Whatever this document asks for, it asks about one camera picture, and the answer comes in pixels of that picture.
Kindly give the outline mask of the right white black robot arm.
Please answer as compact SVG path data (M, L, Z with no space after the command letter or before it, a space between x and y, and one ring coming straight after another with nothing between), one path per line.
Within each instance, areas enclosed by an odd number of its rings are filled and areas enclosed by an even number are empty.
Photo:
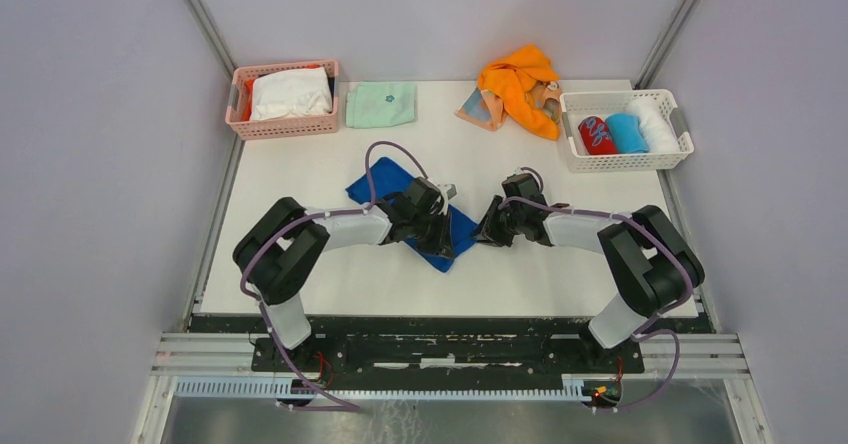
M609 267L616 292L590 319L577 346L580 364L591 372L606 370L617 360L617 346L644 335L662 315L688 302L705 280L700 259L655 205L615 213L550 204L529 171L506 178L502 190L473 231L475 241L509 247L522 236L546 247L599 254Z

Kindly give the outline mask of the blue microfiber towel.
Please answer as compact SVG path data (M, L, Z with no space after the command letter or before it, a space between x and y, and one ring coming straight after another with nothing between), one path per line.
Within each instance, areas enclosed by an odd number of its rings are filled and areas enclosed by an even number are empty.
M405 191L414 177L398 163L389 157L381 157L370 166L375 189L378 198L384 198L390 193ZM367 178L362 175L345 188L347 196L358 204L367 203L370 200L370 190ZM455 256L453 258L438 257L421 253L413 239L407 239L404 243L415 251L422 259L427 261L433 268L442 273L447 273L454 265L455 260L475 244L471 233L478 223L473 221L461 210L453 205L449 206L451 216L451 242Z

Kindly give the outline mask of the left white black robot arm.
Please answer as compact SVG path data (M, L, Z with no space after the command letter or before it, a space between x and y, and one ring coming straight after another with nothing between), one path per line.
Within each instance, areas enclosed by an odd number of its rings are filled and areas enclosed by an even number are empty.
M418 177L405 190L356 208L310 209L292 197L279 199L232 253L240 288L257 301L278 360L293 371L313 361L312 329L300 291L323 253L408 242L425 255L452 259L450 201L455 194L452 184Z

